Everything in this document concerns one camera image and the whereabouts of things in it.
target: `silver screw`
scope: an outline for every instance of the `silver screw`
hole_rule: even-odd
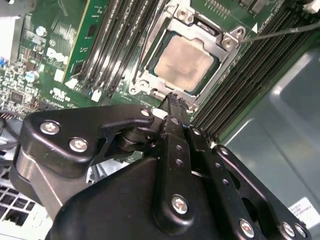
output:
[[[302,235],[302,237],[306,238],[307,234],[305,233],[304,229],[299,226],[298,224],[295,224],[295,229],[298,231],[298,233],[300,233]]]
[[[86,140],[76,137],[69,142],[69,147],[75,152],[83,153],[88,149],[88,144]]]
[[[171,203],[172,203],[174,210],[178,214],[186,214],[187,213],[188,205],[187,205],[186,201],[184,199],[182,199],[182,197],[174,196],[172,198]]]
[[[224,155],[228,155],[228,151],[224,147],[220,147],[220,150]]]
[[[248,238],[252,239],[255,236],[255,231],[247,220],[241,219],[239,224],[241,230]]]
[[[244,34],[244,30],[242,28],[239,28],[237,31],[236,31],[236,36],[239,38],[241,37],[242,35]]]
[[[147,88],[147,87],[149,87],[149,83],[147,81],[142,80],[139,82],[139,86],[141,88]]]
[[[178,12],[176,13],[176,16],[178,17],[178,19],[180,20],[186,20],[188,17],[187,11],[185,11],[184,9],[179,9]]]
[[[198,129],[196,129],[196,128],[193,129],[193,132],[194,132],[195,134],[197,134],[197,135],[201,135],[201,132],[200,132]]]
[[[40,125],[40,130],[44,134],[55,135],[60,131],[60,127],[54,122],[46,121]]]
[[[233,48],[234,44],[233,44],[233,41],[231,40],[230,37],[226,37],[226,38],[222,41],[222,46],[223,46],[225,49],[231,49],[231,48]]]
[[[150,113],[149,113],[147,110],[145,110],[145,109],[142,109],[142,110],[141,110],[141,113],[142,113],[142,115],[144,115],[144,116],[146,116],[146,117],[149,117],[149,116],[150,116]]]
[[[291,227],[288,223],[284,222],[284,223],[282,223],[282,226],[283,226],[285,232],[286,232],[290,237],[294,237],[294,236],[295,236],[294,230],[292,229],[292,227]]]

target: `cpu socket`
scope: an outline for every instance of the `cpu socket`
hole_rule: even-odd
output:
[[[234,60],[246,29],[226,32],[182,2],[167,3],[154,23],[129,93],[162,100],[174,92],[193,112]]]

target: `screw hole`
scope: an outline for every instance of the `screw hole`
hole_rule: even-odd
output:
[[[222,182],[224,183],[224,185],[229,186],[229,182],[227,179],[223,179]]]
[[[196,128],[193,129],[193,132],[194,132],[195,134],[197,134],[197,135],[201,135],[201,132],[200,132],[198,129],[196,129]]]
[[[228,151],[224,147],[220,147],[220,150],[224,155],[228,155]]]
[[[171,121],[176,124],[176,125],[179,125],[179,120],[176,119],[175,117],[171,118]]]
[[[158,144],[158,141],[152,140],[152,141],[150,142],[150,147],[151,147],[151,148],[154,148],[155,146],[157,146],[157,144]]]
[[[149,117],[151,114],[148,112],[148,110],[146,109],[141,109],[141,113],[142,115],[146,116],[146,117]]]
[[[215,166],[216,166],[218,169],[222,169],[222,166],[220,165],[220,163],[216,163]]]
[[[178,167],[182,167],[184,165],[184,162],[182,160],[180,160],[180,159],[176,159],[175,160],[175,164],[177,164]]]
[[[181,151],[182,151],[182,146],[177,145],[177,146],[176,146],[176,149],[177,149],[179,152],[181,152]]]

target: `integrated circuit chip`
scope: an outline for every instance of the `integrated circuit chip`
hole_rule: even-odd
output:
[[[214,58],[203,49],[203,43],[175,35],[164,49],[154,73],[170,88],[192,92],[206,75]]]
[[[17,104],[22,104],[23,99],[24,99],[24,96],[22,94],[17,93],[15,91],[11,93],[10,100]]]
[[[36,65],[30,61],[25,64],[25,70],[27,72],[34,71],[36,69]]]

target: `ram slot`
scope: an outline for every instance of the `ram slot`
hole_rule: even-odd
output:
[[[283,6],[261,34],[306,25],[312,21],[301,18],[295,10]],[[217,141],[241,111],[271,84],[273,76],[308,37],[310,33],[305,32],[252,43],[240,62],[199,110],[193,124]]]
[[[103,49],[112,36],[109,34],[109,32],[111,32],[111,28],[115,26],[118,20],[120,9],[124,4],[125,1],[112,0],[107,7],[90,55],[81,70],[81,74],[84,76],[84,78],[89,79],[92,73],[95,71],[98,61],[102,57]]]
[[[143,6],[140,8],[140,14],[134,23],[134,27],[131,29],[130,37],[125,43],[125,51],[122,51],[118,58],[118,62],[120,63],[119,67],[114,67],[113,71],[105,72],[103,78],[109,80],[109,85],[105,88],[108,97],[111,97],[115,93],[132,56],[137,51],[137,47],[139,46],[139,42],[143,37],[145,29],[148,27],[148,24],[151,23],[152,15],[156,10],[154,6],[158,4],[156,2],[158,2],[158,0],[144,2]]]
[[[135,3],[135,0],[122,0],[120,7],[117,11],[117,15],[111,27],[110,31],[106,32],[108,35],[103,50],[100,53],[99,58],[94,66],[94,70],[91,71],[91,74],[87,76],[87,85],[91,88],[97,86],[101,80],[101,75],[104,72],[104,68],[107,62],[109,62],[110,56],[109,52],[117,47],[117,42],[120,35],[123,32],[124,25],[129,21],[128,20],[128,11],[131,13],[132,5]]]
[[[122,77],[121,71],[125,70],[124,66],[128,65],[132,58],[134,47],[138,46],[138,33],[143,33],[145,30],[155,2],[155,0],[134,2],[128,14],[128,21],[123,30],[119,32],[118,41],[114,48],[108,53],[108,61],[105,61],[93,91],[108,92],[108,89],[112,89],[111,93],[108,92],[109,97],[112,96]]]

